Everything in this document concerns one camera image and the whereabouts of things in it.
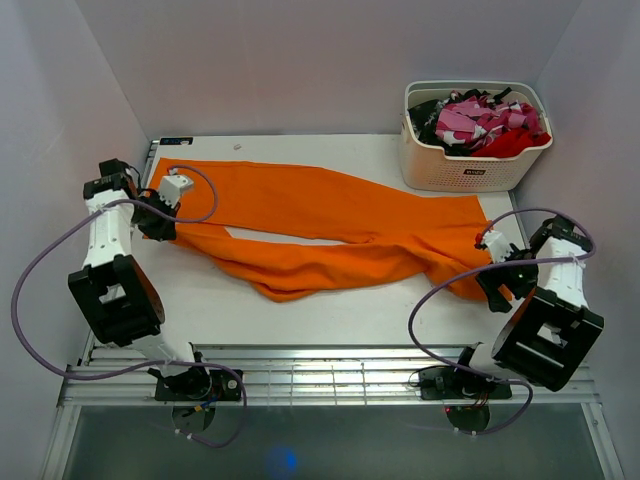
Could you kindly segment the orange trousers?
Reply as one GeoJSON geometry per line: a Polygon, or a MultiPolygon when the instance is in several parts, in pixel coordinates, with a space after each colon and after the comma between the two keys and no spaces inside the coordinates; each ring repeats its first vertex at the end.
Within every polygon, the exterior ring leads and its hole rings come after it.
{"type": "Polygon", "coordinates": [[[321,167],[188,161],[176,244],[274,302],[424,274],[481,301],[487,220],[474,196],[421,197],[321,167]]]}

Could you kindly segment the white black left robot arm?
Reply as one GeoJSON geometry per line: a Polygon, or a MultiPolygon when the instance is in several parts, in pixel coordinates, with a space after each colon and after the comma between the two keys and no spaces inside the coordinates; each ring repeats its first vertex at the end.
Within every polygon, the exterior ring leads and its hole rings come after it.
{"type": "Polygon", "coordinates": [[[132,167],[118,159],[99,165],[100,176],[83,186],[92,220],[88,251],[68,286],[96,338],[103,344],[132,347],[153,362],[150,373],[179,398],[209,395],[212,376],[199,366],[202,356],[190,343],[163,331],[160,296],[132,253],[140,231],[156,241],[177,237],[174,218],[193,180],[171,169],[156,189],[141,189],[132,167]]]}

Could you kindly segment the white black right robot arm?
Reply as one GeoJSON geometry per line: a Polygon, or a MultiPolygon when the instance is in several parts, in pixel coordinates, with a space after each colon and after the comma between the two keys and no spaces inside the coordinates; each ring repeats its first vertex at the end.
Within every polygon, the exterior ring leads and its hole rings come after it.
{"type": "Polygon", "coordinates": [[[454,390],[474,397],[487,386],[487,374],[561,390],[604,329],[604,318],[588,306],[579,259],[593,251],[593,242],[556,215],[543,221],[527,248],[495,230],[479,234],[476,247],[498,266],[476,275],[489,310],[512,316],[492,346],[463,350],[461,366],[451,373],[454,390]]]}

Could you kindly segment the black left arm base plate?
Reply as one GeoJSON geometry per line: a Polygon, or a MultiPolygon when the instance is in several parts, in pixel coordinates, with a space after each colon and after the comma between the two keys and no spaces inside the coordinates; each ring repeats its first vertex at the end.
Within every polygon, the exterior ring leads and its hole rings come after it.
{"type": "Polygon", "coordinates": [[[190,370],[183,374],[157,378],[153,398],[156,401],[239,401],[242,393],[239,381],[229,372],[210,369],[207,374],[203,370],[190,370]]]}

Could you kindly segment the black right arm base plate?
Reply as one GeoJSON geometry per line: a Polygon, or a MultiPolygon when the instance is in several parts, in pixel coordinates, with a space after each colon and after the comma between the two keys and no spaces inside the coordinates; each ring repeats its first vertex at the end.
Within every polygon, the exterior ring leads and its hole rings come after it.
{"type": "Polygon", "coordinates": [[[489,382],[483,377],[451,366],[434,366],[419,371],[422,400],[507,400],[512,398],[508,385],[489,382]]]}

